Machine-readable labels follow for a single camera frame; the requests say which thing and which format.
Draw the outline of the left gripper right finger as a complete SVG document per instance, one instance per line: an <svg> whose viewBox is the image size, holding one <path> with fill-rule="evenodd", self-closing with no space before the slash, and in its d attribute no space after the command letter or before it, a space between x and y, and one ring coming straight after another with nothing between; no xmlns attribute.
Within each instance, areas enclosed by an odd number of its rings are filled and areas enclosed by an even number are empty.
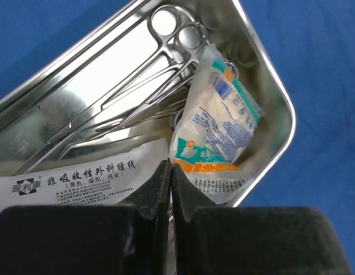
<svg viewBox="0 0 355 275"><path fill-rule="evenodd" d="M178 274L351 274L327 217L311 207L226 207L173 168Z"/></svg>

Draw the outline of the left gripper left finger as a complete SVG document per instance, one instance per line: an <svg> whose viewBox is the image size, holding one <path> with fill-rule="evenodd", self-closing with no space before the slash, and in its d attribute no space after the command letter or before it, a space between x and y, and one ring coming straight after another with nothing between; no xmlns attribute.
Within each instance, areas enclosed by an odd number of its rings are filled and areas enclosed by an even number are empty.
<svg viewBox="0 0 355 275"><path fill-rule="evenodd" d="M171 163L111 206L0 213L0 274L165 274Z"/></svg>

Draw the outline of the white suture packet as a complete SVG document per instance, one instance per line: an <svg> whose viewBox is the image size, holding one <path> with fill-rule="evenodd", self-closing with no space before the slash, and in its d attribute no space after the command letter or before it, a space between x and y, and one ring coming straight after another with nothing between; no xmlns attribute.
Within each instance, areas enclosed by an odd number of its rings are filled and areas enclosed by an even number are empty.
<svg viewBox="0 0 355 275"><path fill-rule="evenodd" d="M122 201L168 158L165 138L101 160L0 178L0 210L15 205L94 205Z"/></svg>

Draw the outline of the glove packet teal orange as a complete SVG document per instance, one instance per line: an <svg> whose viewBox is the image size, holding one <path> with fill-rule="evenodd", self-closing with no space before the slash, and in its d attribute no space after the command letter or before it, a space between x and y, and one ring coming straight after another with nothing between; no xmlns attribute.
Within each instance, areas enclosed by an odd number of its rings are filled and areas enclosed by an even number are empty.
<svg viewBox="0 0 355 275"><path fill-rule="evenodd" d="M169 158L217 204L227 203L253 177L235 161L250 145L262 111L214 44L204 47Z"/></svg>

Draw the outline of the metal instrument tray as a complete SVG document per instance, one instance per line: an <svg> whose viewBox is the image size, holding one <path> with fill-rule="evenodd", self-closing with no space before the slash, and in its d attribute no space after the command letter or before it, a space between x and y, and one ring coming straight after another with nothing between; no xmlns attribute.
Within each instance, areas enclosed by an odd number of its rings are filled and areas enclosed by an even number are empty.
<svg viewBox="0 0 355 275"><path fill-rule="evenodd" d="M0 100L0 176L25 174L68 163L46 152L73 119L99 101L105 113L93 117L108 126L135 109L166 75L113 99L123 80L157 48L147 17L160 6L178 10L182 22L200 22L208 41L239 69L239 79L263 112L238 165L254 178L230 199L237 206L294 139L295 109L241 1L130 1L82 40Z"/></svg>

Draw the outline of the blue surgical drape cloth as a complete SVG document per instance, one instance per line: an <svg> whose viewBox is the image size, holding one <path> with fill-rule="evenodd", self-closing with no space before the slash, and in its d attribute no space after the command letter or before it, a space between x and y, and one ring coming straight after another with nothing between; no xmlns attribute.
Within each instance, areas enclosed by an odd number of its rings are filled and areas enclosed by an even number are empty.
<svg viewBox="0 0 355 275"><path fill-rule="evenodd" d="M0 1L0 99L125 5ZM244 1L297 113L245 206L313 206L355 257L355 1Z"/></svg>

